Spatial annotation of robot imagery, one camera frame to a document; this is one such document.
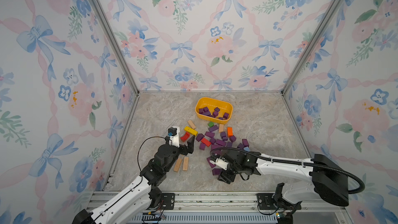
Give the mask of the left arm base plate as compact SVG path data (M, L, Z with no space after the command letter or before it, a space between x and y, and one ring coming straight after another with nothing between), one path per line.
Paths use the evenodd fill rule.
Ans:
M175 206L175 193L160 193L150 196L150 210L173 210Z

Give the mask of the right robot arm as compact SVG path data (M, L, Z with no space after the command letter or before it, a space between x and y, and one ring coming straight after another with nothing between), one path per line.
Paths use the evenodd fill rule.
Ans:
M349 195L365 190L365 183L324 155L313 158L288 159L269 156L239 148L220 147L210 152L210 162L220 169L218 180L226 184L239 175L249 180L253 175L278 175L296 180L293 184L279 183L274 193L260 205L274 209L298 208L303 201L323 200L331 205L346 207Z

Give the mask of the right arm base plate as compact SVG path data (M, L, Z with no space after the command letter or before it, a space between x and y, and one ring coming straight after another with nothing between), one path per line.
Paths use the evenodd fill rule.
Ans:
M292 211L294 209L296 210L301 210L301 204L291 204L288 203L285 200L280 200L277 202L274 200L274 193L258 193L256 194L257 197L257 203L259 206L259 209L261 211L263 210L276 210L279 208L279 210L286 210L286 211Z

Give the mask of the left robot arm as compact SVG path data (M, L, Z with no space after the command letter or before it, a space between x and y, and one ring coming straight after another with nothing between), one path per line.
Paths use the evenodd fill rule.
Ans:
M142 211L165 208L167 200L162 199L159 185L166 179L166 174L172 170L179 156L192 154L193 151L194 140L180 147L161 145L154 158L128 187L90 212L81 210L72 223L126 224Z

